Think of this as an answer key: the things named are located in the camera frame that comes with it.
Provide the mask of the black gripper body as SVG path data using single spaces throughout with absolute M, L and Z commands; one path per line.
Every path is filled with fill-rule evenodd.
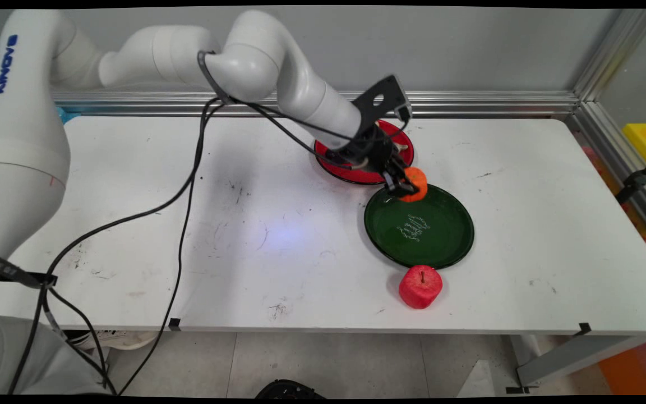
M 342 149 L 326 148 L 326 171 L 334 177 L 382 177 L 393 161 L 403 162 L 403 129 L 376 122 Z

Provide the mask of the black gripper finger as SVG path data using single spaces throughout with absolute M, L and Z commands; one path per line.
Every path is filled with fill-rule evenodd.
M 393 196 L 406 197 L 416 194 L 416 186 L 408 178 L 406 169 L 409 166 L 401 160 L 393 161 Z
M 385 168 L 381 172 L 385 180 L 385 189 L 389 195 L 401 199 L 404 196 L 404 169 Z

